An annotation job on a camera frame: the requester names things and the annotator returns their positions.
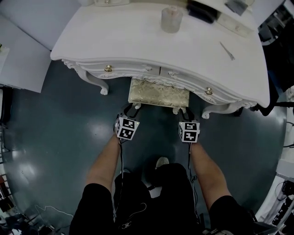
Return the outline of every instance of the wire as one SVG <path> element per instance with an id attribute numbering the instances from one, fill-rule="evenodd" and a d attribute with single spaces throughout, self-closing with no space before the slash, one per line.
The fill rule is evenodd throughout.
<path id="1" fill-rule="evenodd" d="M 56 209 L 55 207 L 52 207 L 52 206 L 45 206 L 45 209 L 43 209 L 43 208 L 39 207 L 38 205 L 35 205 L 35 208 L 36 208 L 36 210 L 37 210 L 37 212 L 39 213 L 40 216 L 41 216 L 41 214 L 40 214 L 39 210 L 37 209 L 37 207 L 40 208 L 42 211 L 45 211 L 45 210 L 47 209 L 47 207 L 51 207 L 51 208 L 53 208 L 54 210 L 56 210 L 56 211 L 58 211 L 58 212 L 60 212 L 60 213 L 63 213 L 63 214 L 69 215 L 69 216 L 71 216 L 71 217 L 74 217 L 72 214 L 67 214 L 67 213 L 65 213 L 65 212 L 63 212 L 63 211 L 60 211 L 60 210 L 58 210 L 58 209 Z"/>
<path id="2" fill-rule="evenodd" d="M 196 192 L 195 184 L 194 184 L 194 181 L 197 180 L 197 176 L 196 175 L 192 176 L 191 167 L 190 167 L 191 146 L 192 146 L 191 143 L 188 143 L 188 146 L 189 146 L 189 149 L 188 149 L 188 169 L 190 171 L 190 182 L 193 185 L 194 213 L 196 215 L 198 224 L 200 224 L 199 216 L 198 216 L 198 213 L 197 213 L 197 210 L 196 210 L 196 206 L 197 206 L 197 203 L 198 203 L 198 194 Z"/>
<path id="3" fill-rule="evenodd" d="M 119 147 L 120 147 L 120 161 L 121 161 L 121 189 L 120 189 L 120 195 L 119 195 L 119 201 L 118 201 L 118 205 L 114 211 L 114 214 L 113 214 L 113 218 L 115 219 L 116 218 L 116 212 L 119 208 L 119 202 L 120 202 L 120 199 L 121 199 L 121 192 L 123 190 L 123 178 L 124 178 L 124 158 L 123 158 L 123 147 L 122 147 L 122 144 L 124 142 L 121 142 L 121 139 L 119 139 Z"/>
<path id="4" fill-rule="evenodd" d="M 293 149 L 294 148 L 294 144 L 291 144 L 291 145 L 287 145 L 287 146 L 283 146 L 284 148 L 290 148 L 290 149 Z"/>
<path id="5" fill-rule="evenodd" d="M 144 204 L 144 205 L 145 205 L 145 208 L 144 208 L 143 210 L 141 210 L 141 211 L 137 211 L 137 212 L 135 212 L 135 213 L 132 213 L 132 214 L 129 216 L 128 220 L 129 220 L 130 218 L 132 218 L 132 216 L 133 216 L 134 214 L 141 213 L 141 212 L 143 212 L 143 211 L 145 211 L 145 210 L 146 210 L 146 208 L 147 208 L 147 205 L 146 205 L 146 203 L 143 203 L 143 202 L 142 202 L 140 205 L 142 205 L 142 204 Z"/>
<path id="6" fill-rule="evenodd" d="M 292 126 L 294 126 L 294 123 L 292 123 L 292 122 L 286 122 L 286 123 L 289 123 L 289 124 L 291 124 Z"/>
<path id="7" fill-rule="evenodd" d="M 278 187 L 280 184 L 283 184 L 283 186 L 282 186 L 282 191 L 283 191 L 284 186 L 285 186 L 285 182 L 286 182 L 286 181 L 279 183 L 279 184 L 276 186 L 276 188 L 275 188 L 275 197 L 276 197 L 276 199 L 277 199 L 278 201 L 284 201 L 284 200 L 288 197 L 288 196 L 286 196 L 286 197 L 283 198 L 283 199 L 279 199 L 279 198 L 277 197 L 277 192 L 276 192 L 277 187 Z"/>

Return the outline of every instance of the person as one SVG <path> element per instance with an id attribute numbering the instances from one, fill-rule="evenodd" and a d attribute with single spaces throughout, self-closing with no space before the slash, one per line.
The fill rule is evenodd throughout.
<path id="1" fill-rule="evenodd" d="M 110 231 L 202 234 L 197 225 L 193 191 L 186 170 L 178 163 L 168 164 L 164 157 L 158 160 L 152 177 L 156 186 L 162 186 L 157 198 L 152 199 L 141 179 L 132 173 L 124 172 L 123 179 L 122 174 L 115 179 L 114 222 L 111 191 L 120 150 L 119 139 L 113 135 L 87 175 L 69 234 Z M 251 216 L 231 196 L 222 171 L 199 143 L 192 144 L 191 159 L 209 211 L 211 228 L 233 235 L 253 234 Z"/>

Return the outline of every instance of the clear cylindrical container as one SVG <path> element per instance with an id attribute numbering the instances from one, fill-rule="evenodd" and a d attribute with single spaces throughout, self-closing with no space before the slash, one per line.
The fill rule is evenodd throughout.
<path id="1" fill-rule="evenodd" d="M 161 13 L 161 28 L 163 31 L 174 34 L 179 31 L 183 13 L 176 6 L 164 8 Z"/>

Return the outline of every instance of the black and white marker cube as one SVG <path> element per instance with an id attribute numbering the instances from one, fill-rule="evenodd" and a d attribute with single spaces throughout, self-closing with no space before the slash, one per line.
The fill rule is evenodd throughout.
<path id="1" fill-rule="evenodd" d="M 179 122 L 179 135 L 182 142 L 196 143 L 200 133 L 200 123 Z"/>
<path id="2" fill-rule="evenodd" d="M 126 140 L 132 140 L 139 124 L 140 123 L 137 121 L 119 117 L 119 120 L 116 124 L 117 137 Z"/>

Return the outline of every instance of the white shoe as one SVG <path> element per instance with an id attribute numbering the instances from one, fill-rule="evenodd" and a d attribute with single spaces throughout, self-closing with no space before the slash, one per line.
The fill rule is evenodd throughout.
<path id="1" fill-rule="evenodd" d="M 155 169 L 157 169 L 158 167 L 161 167 L 163 165 L 169 164 L 169 159 L 167 157 L 160 157 L 157 162 L 156 162 L 156 167 Z"/>

